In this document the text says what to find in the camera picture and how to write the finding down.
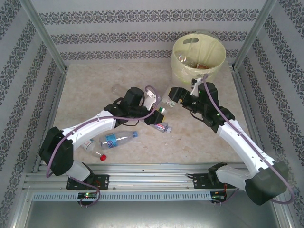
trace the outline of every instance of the metal bracket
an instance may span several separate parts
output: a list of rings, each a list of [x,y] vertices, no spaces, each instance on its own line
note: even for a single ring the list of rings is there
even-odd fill
[[[148,110],[151,110],[152,105],[156,102],[156,95],[150,90],[148,90],[146,94],[148,97],[146,98],[143,106],[145,106]]]
[[[224,183],[212,184],[207,173],[187,174],[187,177],[193,179],[194,189],[223,189]],[[227,189],[235,189],[236,187],[227,184]]]
[[[191,81],[191,88],[192,91],[190,93],[191,96],[199,96],[199,84],[202,84],[203,82],[203,78],[199,77],[199,78],[193,78]]]
[[[92,185],[97,187],[99,190],[108,190],[109,187],[109,175],[94,175]],[[86,185],[80,184],[70,177],[67,179],[66,184],[67,190],[94,190]]]

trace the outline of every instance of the bottle cap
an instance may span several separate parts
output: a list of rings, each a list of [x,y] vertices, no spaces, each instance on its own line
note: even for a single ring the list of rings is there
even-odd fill
[[[106,160],[106,155],[105,155],[105,154],[101,155],[99,159],[100,159],[102,162],[105,161],[105,160]]]
[[[168,128],[166,129],[166,133],[170,133],[171,130],[172,130],[172,128],[171,128],[171,127],[168,127]]]

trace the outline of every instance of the beige floor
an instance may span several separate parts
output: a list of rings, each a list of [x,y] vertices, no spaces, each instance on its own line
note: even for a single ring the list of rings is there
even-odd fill
[[[54,126],[63,129],[95,116],[117,98],[111,91],[116,83],[125,88],[136,86],[141,89],[152,85],[163,94],[170,81],[170,63],[70,65]],[[228,63],[218,73],[214,84],[218,89],[220,104],[228,108],[247,131]],[[104,162],[87,154],[82,148],[75,151],[75,160],[87,164],[241,161],[223,139],[192,118],[181,105],[170,109],[165,121],[173,128],[170,134],[161,133],[141,122],[136,127],[120,126],[110,132],[137,131],[139,137],[126,145],[104,151],[107,156]]]

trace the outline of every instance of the bucket handle hole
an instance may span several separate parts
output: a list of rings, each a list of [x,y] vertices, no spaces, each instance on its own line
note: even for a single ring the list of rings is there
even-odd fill
[[[182,44],[188,44],[188,43],[197,43],[199,39],[197,38],[191,38],[191,39],[186,39]]]

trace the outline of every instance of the water bottle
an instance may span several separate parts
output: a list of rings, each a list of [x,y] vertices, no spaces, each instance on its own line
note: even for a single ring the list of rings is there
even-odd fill
[[[150,125],[152,127],[154,127],[155,129],[159,130],[160,132],[166,132],[166,133],[170,133],[172,128],[169,127],[169,125],[166,122],[162,122],[159,124],[155,124],[155,125]]]
[[[98,150],[96,149],[96,142],[94,139],[90,139],[88,141],[85,141],[84,144],[81,145],[81,147],[88,152],[90,155],[97,157],[99,159],[102,159],[102,155],[101,153],[98,152]]]
[[[111,149],[137,137],[137,132],[120,131],[113,134],[103,135],[99,138],[99,143],[102,150]]]

